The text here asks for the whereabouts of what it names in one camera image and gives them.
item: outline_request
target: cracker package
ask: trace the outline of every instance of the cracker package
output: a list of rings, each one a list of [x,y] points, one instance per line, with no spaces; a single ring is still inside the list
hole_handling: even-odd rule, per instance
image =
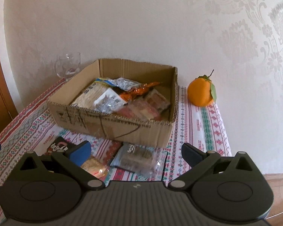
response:
[[[110,166],[119,167],[151,178],[158,173],[162,173],[166,155],[167,153],[161,149],[154,150],[150,147],[124,143]]]
[[[81,165],[81,168],[96,178],[103,178],[108,174],[108,167],[100,163],[92,155]]]
[[[96,101],[104,92],[106,92],[107,89],[109,89],[108,86],[105,86],[98,82],[93,82],[76,98],[75,101],[73,101],[71,106],[94,110],[94,101]]]

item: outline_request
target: orange snack bag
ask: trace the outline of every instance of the orange snack bag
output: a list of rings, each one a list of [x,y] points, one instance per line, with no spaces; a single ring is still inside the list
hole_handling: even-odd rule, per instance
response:
[[[159,85],[159,82],[152,82],[152,83],[145,83],[145,84],[141,84],[139,87],[134,87],[131,90],[127,91],[127,92],[123,92],[120,94],[120,97],[127,101],[130,102],[132,100],[134,100],[137,96],[142,96],[145,93],[147,93],[151,87],[155,87],[157,85]]]

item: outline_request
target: metal screw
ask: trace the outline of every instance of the metal screw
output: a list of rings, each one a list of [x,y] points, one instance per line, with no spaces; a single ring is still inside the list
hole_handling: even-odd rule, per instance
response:
[[[88,185],[89,187],[92,187],[92,188],[100,187],[100,186],[102,186],[102,184],[103,184],[102,181],[96,180],[96,179],[90,180],[90,181],[87,183],[87,185]]]
[[[186,183],[184,181],[181,180],[174,180],[171,182],[170,184],[173,188],[183,188]]]

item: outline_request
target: orange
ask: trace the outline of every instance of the orange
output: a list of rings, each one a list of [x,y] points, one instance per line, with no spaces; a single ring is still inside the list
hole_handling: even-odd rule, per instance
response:
[[[192,81],[188,87],[188,99],[199,107],[210,105],[214,101],[211,94],[211,80],[199,77]]]

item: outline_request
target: red package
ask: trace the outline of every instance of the red package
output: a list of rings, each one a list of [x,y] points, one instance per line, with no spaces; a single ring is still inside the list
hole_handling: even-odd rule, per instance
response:
[[[148,93],[144,98],[151,106],[158,110],[159,113],[162,113],[170,106],[170,102],[160,94],[156,89],[153,89]]]
[[[143,99],[137,99],[131,102],[117,111],[117,114],[127,118],[137,118],[144,121],[161,121],[160,113]]]

